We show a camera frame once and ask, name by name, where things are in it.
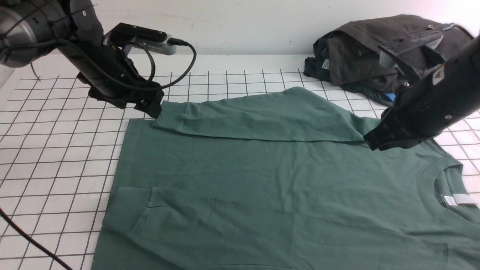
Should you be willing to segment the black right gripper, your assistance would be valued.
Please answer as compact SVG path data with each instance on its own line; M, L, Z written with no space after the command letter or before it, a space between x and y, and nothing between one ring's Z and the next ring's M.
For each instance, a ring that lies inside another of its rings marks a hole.
M447 62L405 90L363 139L371 150L411 149L479 109L479 63Z

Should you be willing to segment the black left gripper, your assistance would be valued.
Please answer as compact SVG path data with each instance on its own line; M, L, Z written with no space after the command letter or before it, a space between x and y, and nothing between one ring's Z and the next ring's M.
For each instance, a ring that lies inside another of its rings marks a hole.
M151 65L150 76L145 79L129 56L106 41L106 36L61 39L60 51L91 86L95 98L122 109L134 103L135 110L153 119L161 114L164 93L161 85L153 81L156 66L152 52L145 51Z

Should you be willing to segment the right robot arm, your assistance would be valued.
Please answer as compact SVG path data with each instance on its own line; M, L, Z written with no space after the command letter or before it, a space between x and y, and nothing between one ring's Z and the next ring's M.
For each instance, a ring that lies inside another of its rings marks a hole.
M432 56L437 65L397 89L393 106L364 136L370 149L412 148L479 109L479 37L443 63L432 48L423 46L422 53Z

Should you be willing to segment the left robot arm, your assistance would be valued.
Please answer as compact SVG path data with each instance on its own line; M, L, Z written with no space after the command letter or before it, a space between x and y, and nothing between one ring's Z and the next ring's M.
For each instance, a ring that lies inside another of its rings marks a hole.
M90 87L89 97L151 118L161 114L162 87L154 82L155 63L144 78L128 57L131 48L159 53L166 33L120 23L104 33L90 0L2 0L1 65L22 68L58 50Z

